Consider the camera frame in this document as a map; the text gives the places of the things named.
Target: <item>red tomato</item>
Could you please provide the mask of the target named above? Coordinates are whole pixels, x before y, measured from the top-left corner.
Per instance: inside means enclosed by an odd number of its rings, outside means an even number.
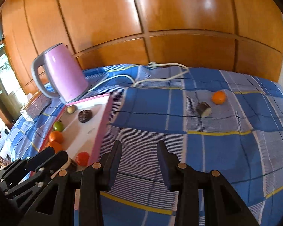
[[[77,157],[75,158],[76,163],[79,166],[86,167],[89,160],[89,154],[87,152],[78,153]]]

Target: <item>mandarin orange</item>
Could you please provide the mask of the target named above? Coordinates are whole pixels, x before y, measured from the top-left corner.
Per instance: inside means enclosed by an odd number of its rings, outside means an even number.
[[[62,150],[62,145],[56,141],[51,141],[47,143],[47,146],[52,147],[55,150],[55,153],[58,153]]]
[[[212,95],[212,102],[221,105],[226,101],[226,94],[223,91],[217,91]]]
[[[59,131],[53,131],[49,134],[49,141],[56,141],[61,144],[64,141],[63,134]]]

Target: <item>tomato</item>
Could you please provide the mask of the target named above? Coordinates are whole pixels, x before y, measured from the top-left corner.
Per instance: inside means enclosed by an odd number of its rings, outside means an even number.
[[[77,157],[75,158],[76,163],[79,166],[86,167],[89,160],[89,154],[87,152],[78,153]]]
[[[53,129],[55,131],[59,131],[59,132],[62,132],[64,130],[64,125],[61,121],[56,121],[54,124],[53,124]]]

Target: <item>metal rivet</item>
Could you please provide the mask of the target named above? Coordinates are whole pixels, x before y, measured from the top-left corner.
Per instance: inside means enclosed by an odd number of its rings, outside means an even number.
[[[217,170],[213,170],[212,175],[213,176],[220,176],[220,172],[218,172]]]
[[[180,169],[185,169],[186,168],[186,163],[178,163],[178,168]]]
[[[67,174],[66,170],[59,171],[60,176],[65,176]]]
[[[99,163],[99,162],[96,162],[96,163],[93,163],[92,164],[92,167],[94,168],[94,169],[98,169],[98,168],[100,168],[102,165]]]

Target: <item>kettle lid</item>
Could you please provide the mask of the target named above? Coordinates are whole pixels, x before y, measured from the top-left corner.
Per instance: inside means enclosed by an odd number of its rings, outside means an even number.
[[[58,43],[58,44],[56,44],[56,45],[53,45],[53,46],[49,47],[48,49],[46,49],[45,51],[43,51],[42,53],[40,53],[40,55],[41,55],[41,54],[46,54],[46,53],[48,53],[50,50],[54,49],[56,46],[59,46],[59,45],[61,45],[61,44],[63,44],[63,43],[60,42],[60,43]]]

